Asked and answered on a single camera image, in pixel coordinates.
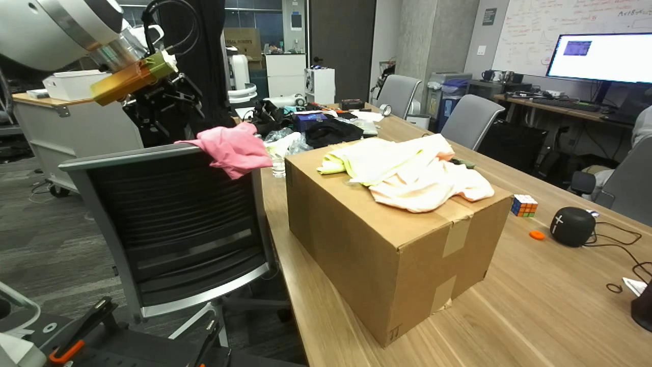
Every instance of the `white cloth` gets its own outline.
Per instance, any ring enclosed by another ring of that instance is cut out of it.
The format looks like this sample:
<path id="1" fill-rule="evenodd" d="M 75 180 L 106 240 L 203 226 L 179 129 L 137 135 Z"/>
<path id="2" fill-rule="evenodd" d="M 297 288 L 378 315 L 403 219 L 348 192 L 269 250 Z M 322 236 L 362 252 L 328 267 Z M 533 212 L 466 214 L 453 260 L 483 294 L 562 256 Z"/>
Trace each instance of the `white cloth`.
<path id="1" fill-rule="evenodd" d="M 439 135 L 406 142 L 367 139 L 324 156 L 318 170 L 346 170 L 351 183 L 362 183 L 373 197 L 410 212 L 430 212 L 451 196 L 466 200 L 493 196 L 490 183 L 475 169 L 453 165 L 453 149 Z"/>

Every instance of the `mesh chair back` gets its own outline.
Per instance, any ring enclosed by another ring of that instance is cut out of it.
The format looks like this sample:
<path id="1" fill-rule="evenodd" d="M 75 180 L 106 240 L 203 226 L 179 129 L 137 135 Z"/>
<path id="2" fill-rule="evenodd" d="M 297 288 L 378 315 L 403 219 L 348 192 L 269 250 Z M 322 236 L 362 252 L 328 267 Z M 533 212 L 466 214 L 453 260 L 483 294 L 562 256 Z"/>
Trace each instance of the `mesh chair back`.
<path id="1" fill-rule="evenodd" d="M 421 81 L 415 77 L 392 73 L 382 83 L 377 103 L 387 103 L 392 113 L 408 117 L 411 100 L 419 85 Z"/>
<path id="2" fill-rule="evenodd" d="M 256 174 L 228 180 L 195 147 L 63 162 L 117 260 L 138 317 L 209 302 L 269 269 Z"/>
<path id="3" fill-rule="evenodd" d="M 454 105 L 453 113 L 448 115 L 442 135 L 459 144 L 477 151 L 490 123 L 504 109 L 504 105 L 490 100 L 464 93 L 461 101 Z"/>
<path id="4" fill-rule="evenodd" d="M 642 139 L 611 174 L 593 202 L 652 226 L 652 137 Z"/>

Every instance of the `monitor screen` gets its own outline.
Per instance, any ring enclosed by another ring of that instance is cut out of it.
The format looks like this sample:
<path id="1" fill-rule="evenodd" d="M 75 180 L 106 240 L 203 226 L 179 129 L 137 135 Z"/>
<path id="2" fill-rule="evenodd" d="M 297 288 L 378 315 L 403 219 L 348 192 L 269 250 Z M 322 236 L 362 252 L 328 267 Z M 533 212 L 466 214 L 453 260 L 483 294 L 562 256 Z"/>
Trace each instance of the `monitor screen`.
<path id="1" fill-rule="evenodd" d="M 561 34 L 545 76 L 652 83 L 652 32 Z"/>

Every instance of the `packing tape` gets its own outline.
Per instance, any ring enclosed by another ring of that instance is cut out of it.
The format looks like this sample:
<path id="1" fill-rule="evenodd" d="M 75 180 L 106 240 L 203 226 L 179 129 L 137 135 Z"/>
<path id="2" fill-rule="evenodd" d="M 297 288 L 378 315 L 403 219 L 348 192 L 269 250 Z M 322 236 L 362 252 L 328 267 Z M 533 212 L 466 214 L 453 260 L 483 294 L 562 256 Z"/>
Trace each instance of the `packing tape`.
<path id="1" fill-rule="evenodd" d="M 445 284 L 439 284 L 439 286 L 434 290 L 431 313 L 437 312 L 439 308 L 445 308 L 445 305 L 451 302 L 454 284 L 456 284 L 456 275 L 448 278 Z"/>
<path id="2" fill-rule="evenodd" d="M 445 252 L 442 252 L 445 258 L 451 256 L 453 252 L 464 248 L 470 219 L 472 219 L 472 215 L 468 214 L 464 217 L 451 222 Z"/>

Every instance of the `pink cloth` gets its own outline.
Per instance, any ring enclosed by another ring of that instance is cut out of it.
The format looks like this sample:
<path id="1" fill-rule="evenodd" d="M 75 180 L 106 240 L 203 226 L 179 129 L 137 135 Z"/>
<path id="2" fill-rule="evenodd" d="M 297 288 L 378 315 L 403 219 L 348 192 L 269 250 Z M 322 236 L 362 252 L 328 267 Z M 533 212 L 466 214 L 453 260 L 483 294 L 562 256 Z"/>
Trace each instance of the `pink cloth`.
<path id="1" fill-rule="evenodd" d="M 254 137 L 252 124 L 235 129 L 215 127 L 201 130 L 195 140 L 187 140 L 205 151 L 213 160 L 209 167 L 220 167 L 231 180 L 238 180 L 248 170 L 270 167 L 270 158 L 260 139 Z"/>

